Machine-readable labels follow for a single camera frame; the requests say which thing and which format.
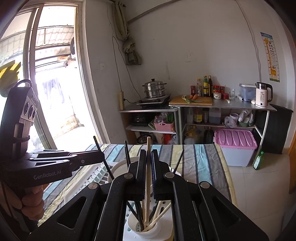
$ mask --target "giraffe height chart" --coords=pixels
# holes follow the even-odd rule
[[[276,55],[276,48],[272,36],[261,33],[263,39],[269,71],[269,80],[279,82],[279,62]]]

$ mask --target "electric kettle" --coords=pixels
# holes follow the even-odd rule
[[[260,108],[267,108],[267,103],[272,101],[272,85],[257,82],[256,84],[256,106]],[[270,88],[270,99],[268,98],[268,90]]]

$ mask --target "pink lid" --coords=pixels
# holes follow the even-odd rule
[[[221,147],[237,149],[256,149],[257,143],[250,131],[217,129],[215,130],[215,143]]]

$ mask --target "curtain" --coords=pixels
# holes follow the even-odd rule
[[[142,58],[136,51],[136,43],[131,38],[126,22],[124,7],[118,0],[113,4],[113,18],[115,25],[115,33],[118,39],[123,43],[123,50],[126,58],[126,65],[140,65]]]

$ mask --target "red jar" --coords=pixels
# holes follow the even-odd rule
[[[225,93],[225,86],[220,86],[221,94]]]
[[[221,93],[221,90],[220,90],[220,86],[219,85],[214,85],[213,86],[213,93]]]
[[[190,86],[190,89],[191,89],[191,95],[195,95],[196,94],[196,92],[195,92],[195,85],[191,85]]]
[[[223,100],[229,99],[229,94],[228,93],[223,93],[222,98],[223,98]]]

